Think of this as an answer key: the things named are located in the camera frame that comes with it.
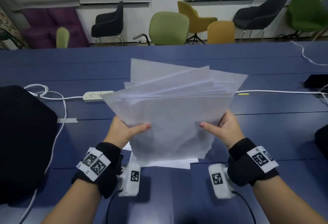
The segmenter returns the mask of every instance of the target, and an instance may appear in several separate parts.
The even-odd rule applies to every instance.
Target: yellow chair
[[[216,21],[207,28],[207,44],[227,44],[235,42],[235,25],[232,21]]]
[[[70,32],[65,27],[60,27],[56,35],[56,47],[67,48],[68,41],[70,40]]]
[[[189,18],[189,32],[194,33],[195,35],[187,39],[187,41],[194,39],[194,42],[197,40],[205,44],[198,36],[197,33],[207,31],[207,27],[212,22],[217,21],[215,17],[199,17],[197,11],[190,6],[189,4],[178,1],[178,9],[180,14],[184,14]]]

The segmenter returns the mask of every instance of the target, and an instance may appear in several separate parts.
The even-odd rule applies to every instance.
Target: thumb
[[[150,127],[152,127],[150,124],[141,124],[138,126],[130,127],[130,138],[147,131],[147,129],[149,129]]]
[[[203,129],[205,129],[206,131],[208,131],[209,133],[217,136],[218,138],[220,138],[221,136],[221,133],[222,133],[222,128],[221,127],[217,127],[217,126],[214,126],[210,123],[207,123],[207,122],[201,122],[199,124],[200,127],[202,127]]]

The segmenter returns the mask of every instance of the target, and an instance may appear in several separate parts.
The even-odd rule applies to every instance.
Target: purple sofa
[[[22,10],[31,28],[22,35],[33,49],[56,48],[56,34],[59,27],[70,32],[69,48],[89,47],[87,36],[73,7],[27,8]]]

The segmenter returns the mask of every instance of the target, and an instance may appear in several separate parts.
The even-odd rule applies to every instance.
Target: white power strip
[[[114,91],[92,91],[87,92],[83,95],[83,100],[85,102],[103,102],[104,100],[101,98],[100,95],[113,93]]]

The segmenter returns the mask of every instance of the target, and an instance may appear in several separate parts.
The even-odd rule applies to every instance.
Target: hand
[[[145,132],[150,127],[150,124],[128,127],[123,121],[115,116],[104,142],[112,143],[122,149],[133,136]]]
[[[230,110],[225,112],[218,126],[206,122],[200,123],[199,126],[221,139],[228,149],[245,138],[236,116]]]

